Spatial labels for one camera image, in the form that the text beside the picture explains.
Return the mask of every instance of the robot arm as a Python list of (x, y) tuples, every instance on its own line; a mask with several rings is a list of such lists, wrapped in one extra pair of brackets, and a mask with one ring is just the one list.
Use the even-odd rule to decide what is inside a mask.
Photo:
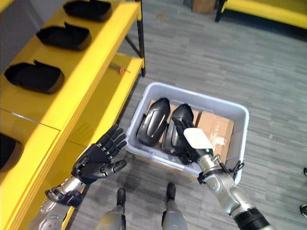
[(75, 162), (71, 176), (64, 183), (46, 190), (47, 199), (28, 230), (60, 230), (70, 207), (77, 207), (82, 201), (81, 191), (87, 184), (119, 172), (127, 164), (111, 160), (127, 143), (123, 129), (112, 126), (95, 144), (90, 145)]
[(207, 184), (238, 227), (241, 230), (275, 230), (248, 195), (235, 184), (220, 156), (213, 156), (212, 145), (204, 132), (189, 121), (174, 119), (174, 122), (190, 158), (198, 163), (202, 170), (198, 181), (200, 184)]

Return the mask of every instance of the plastic storage bin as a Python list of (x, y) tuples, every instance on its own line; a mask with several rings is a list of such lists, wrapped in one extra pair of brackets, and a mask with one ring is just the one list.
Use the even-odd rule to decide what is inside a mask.
[[(151, 83), (145, 89), (127, 131), (127, 151), (191, 175), (198, 176), (201, 172), (198, 164), (183, 165), (177, 157), (171, 156), (157, 147), (145, 146), (137, 140), (136, 132), (150, 101), (152, 99), (158, 100), (161, 97), (168, 98), (172, 104), (188, 103), (193, 109), (208, 111), (233, 120), (234, 129), (229, 143), (226, 167), (233, 168), (238, 160), (243, 161), (249, 119), (248, 110), (245, 107), (159, 82)], [(241, 180), (241, 173), (242, 170), (236, 175), (236, 184)]]

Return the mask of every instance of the brown cardboard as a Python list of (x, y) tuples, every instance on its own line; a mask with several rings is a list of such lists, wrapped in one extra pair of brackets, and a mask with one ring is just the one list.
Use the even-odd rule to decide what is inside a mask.
[[(148, 106), (148, 108), (147, 108), (146, 114), (148, 113), (148, 110), (149, 110), (150, 106), (151, 106), (155, 101), (156, 101), (156, 100), (151, 100), (151, 101), (150, 101), (149, 106)], [(177, 107), (178, 107), (178, 105), (170, 104), (171, 111), (170, 111), (169, 116), (168, 116), (168, 118), (167, 118), (167, 122), (168, 122), (168, 123), (169, 123), (170, 120), (171, 120), (171, 115), (172, 115), (172, 113), (174, 112), (175, 109), (177, 109)], [(196, 120), (197, 120), (199, 111), (192, 109), (192, 112), (193, 112), (193, 116), (194, 116), (193, 124), (196, 124)], [(162, 134), (162, 136), (161, 136), (161, 138), (160, 138), (160, 140), (159, 140), (159, 144), (162, 143), (163, 137), (164, 137), (164, 132), (163, 132), (163, 134)]]
[(194, 0), (193, 12), (210, 13), (214, 9), (216, 0)]
[(212, 143), (214, 155), (219, 154), (225, 163), (234, 122), (219, 115), (202, 112), (197, 127), (204, 131)]

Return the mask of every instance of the robot leg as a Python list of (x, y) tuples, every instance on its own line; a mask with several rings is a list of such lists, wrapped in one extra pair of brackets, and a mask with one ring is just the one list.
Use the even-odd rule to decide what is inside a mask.
[(125, 201), (125, 190), (120, 188), (117, 191), (117, 204), (115, 208), (101, 217), (95, 230), (126, 230)]
[(175, 203), (175, 194), (175, 185), (169, 183), (166, 192), (166, 211), (162, 216), (162, 228), (163, 230), (188, 230), (184, 216)]

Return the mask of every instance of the yellow bench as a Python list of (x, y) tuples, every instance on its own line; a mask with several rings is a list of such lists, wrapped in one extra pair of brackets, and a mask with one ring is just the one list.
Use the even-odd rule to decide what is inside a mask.
[(307, 0), (221, 0), (216, 22), (225, 9), (307, 29)]

